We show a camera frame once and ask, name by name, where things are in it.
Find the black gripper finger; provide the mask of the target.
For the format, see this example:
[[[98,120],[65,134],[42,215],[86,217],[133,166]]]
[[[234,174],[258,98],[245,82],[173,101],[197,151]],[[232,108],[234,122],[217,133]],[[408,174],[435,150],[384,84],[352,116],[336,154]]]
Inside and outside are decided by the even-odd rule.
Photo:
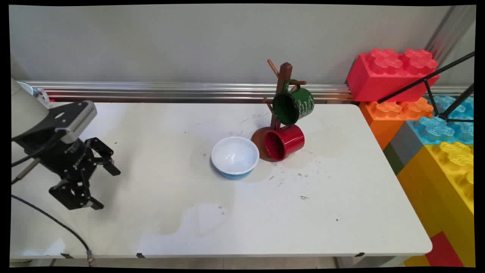
[[[112,155],[114,151],[98,138],[85,140],[85,145],[94,150],[99,157],[94,157],[92,162],[95,165],[101,165],[112,176],[120,175],[121,171],[114,165]]]
[[[49,189],[49,194],[69,210],[90,207],[101,210],[104,204],[92,197],[90,193],[90,175],[62,178],[57,185]]]

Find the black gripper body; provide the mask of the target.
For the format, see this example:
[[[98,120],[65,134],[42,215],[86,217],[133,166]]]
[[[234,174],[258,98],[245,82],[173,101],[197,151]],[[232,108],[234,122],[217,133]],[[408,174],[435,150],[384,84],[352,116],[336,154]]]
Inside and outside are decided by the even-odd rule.
[[[90,179],[96,170],[94,157],[91,139],[85,141],[77,139],[70,144],[59,141],[34,158],[49,171],[59,175],[61,179]]]

